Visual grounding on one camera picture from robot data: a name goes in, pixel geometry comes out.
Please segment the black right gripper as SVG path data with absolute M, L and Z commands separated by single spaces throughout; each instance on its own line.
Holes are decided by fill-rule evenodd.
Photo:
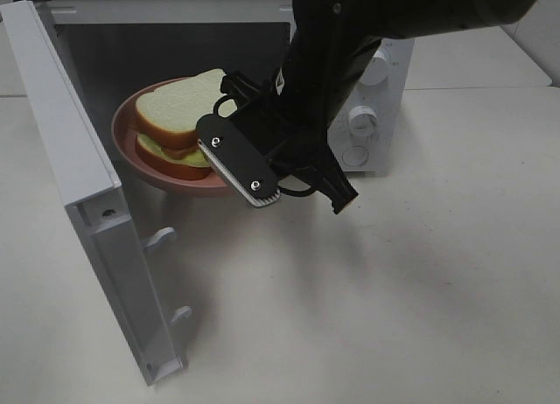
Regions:
M 305 198 L 319 192 L 330 199 L 334 213 L 341 213 L 358 192 L 328 145 L 326 127 L 288 120 L 263 98 L 262 90 L 261 85 L 243 73 L 228 73 L 221 80 L 223 96 L 219 104 L 233 101 L 244 105 L 230 116 L 233 125 L 263 156 L 280 181 L 294 177 L 308 185 L 301 190 L 279 185 L 282 194 Z

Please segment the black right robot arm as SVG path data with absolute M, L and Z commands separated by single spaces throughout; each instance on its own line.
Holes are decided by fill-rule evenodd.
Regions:
M 296 30 L 270 81 L 241 73 L 221 82 L 240 135 L 214 136 L 221 175 L 253 206 L 274 203 L 293 176 L 297 192 L 326 195 L 335 212 L 356 197 L 327 142 L 334 118 L 386 38 L 407 39 L 511 24 L 537 0 L 291 0 Z

